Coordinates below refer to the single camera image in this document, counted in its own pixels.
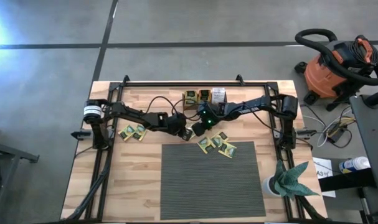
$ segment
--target orange shop vacuum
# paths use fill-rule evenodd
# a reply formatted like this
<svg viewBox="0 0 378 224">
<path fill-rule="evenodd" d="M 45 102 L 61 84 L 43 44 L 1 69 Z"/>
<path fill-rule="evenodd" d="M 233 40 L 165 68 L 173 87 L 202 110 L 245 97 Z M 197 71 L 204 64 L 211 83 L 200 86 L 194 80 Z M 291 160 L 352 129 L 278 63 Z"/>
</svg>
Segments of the orange shop vacuum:
<svg viewBox="0 0 378 224">
<path fill-rule="evenodd" d="M 323 45 L 304 38 L 313 34 L 327 37 L 329 43 Z M 308 85 L 305 103 L 312 105 L 320 98 L 335 98 L 326 107 L 332 111 L 340 103 L 349 103 L 349 97 L 364 85 L 378 85 L 378 50 L 363 35 L 354 41 L 340 41 L 330 30 L 307 29 L 297 33 L 295 41 L 320 52 L 310 62 L 300 62 L 294 68 L 304 74 Z M 376 78 L 370 77 L 373 71 Z"/>
</svg>

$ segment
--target gray carpet mat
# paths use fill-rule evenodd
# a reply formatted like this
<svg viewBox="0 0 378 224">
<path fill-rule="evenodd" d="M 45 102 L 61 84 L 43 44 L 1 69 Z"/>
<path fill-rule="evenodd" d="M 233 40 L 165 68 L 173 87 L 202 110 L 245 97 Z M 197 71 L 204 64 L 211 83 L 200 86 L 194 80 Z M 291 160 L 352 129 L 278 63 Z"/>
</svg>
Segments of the gray carpet mat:
<svg viewBox="0 0 378 224">
<path fill-rule="evenodd" d="M 232 142 L 233 159 L 197 144 L 164 144 L 161 219 L 266 216 L 253 142 Z"/>
</svg>

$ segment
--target vacuum wheel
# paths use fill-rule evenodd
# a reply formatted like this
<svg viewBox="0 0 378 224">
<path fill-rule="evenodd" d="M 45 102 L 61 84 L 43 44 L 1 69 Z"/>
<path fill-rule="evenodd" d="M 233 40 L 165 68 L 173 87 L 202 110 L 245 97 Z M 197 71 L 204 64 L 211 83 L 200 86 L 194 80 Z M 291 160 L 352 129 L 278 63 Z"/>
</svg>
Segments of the vacuum wheel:
<svg viewBox="0 0 378 224">
<path fill-rule="evenodd" d="M 310 90 L 306 95 L 305 97 L 303 98 L 303 101 L 307 104 L 307 105 L 312 105 L 313 103 L 315 103 L 318 99 L 320 98 L 320 96 L 315 93 L 314 91 Z"/>
<path fill-rule="evenodd" d="M 308 65 L 308 64 L 307 64 L 306 62 L 300 62 L 300 63 L 298 63 L 298 64 L 295 65 L 294 70 L 295 70 L 297 73 L 302 73 L 302 74 L 304 74 L 307 65 Z"/>
</svg>

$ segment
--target spray can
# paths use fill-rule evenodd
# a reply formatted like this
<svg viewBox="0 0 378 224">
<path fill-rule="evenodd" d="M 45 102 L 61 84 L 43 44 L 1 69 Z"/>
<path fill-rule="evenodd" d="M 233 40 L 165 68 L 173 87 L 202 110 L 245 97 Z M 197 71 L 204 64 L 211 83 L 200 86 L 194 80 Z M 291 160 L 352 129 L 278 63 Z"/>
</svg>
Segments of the spray can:
<svg viewBox="0 0 378 224">
<path fill-rule="evenodd" d="M 339 170 L 343 174 L 367 168 L 370 168 L 370 163 L 369 159 L 364 156 L 360 156 L 354 159 L 348 159 L 347 161 L 341 162 L 339 164 Z"/>
</svg>

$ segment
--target white pot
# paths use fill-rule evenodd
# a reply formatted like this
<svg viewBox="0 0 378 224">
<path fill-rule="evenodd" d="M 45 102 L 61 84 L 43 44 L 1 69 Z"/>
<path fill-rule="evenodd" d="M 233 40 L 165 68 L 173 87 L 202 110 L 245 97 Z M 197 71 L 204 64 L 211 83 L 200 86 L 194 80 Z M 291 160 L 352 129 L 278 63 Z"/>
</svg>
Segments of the white pot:
<svg viewBox="0 0 378 224">
<path fill-rule="evenodd" d="M 276 194 L 275 192 L 273 192 L 271 189 L 270 189 L 270 179 L 272 179 L 273 175 L 271 175 L 270 177 L 267 177 L 265 180 L 263 180 L 262 182 L 262 190 L 270 195 L 270 196 L 274 196 L 274 197 L 280 197 L 280 194 Z"/>
</svg>

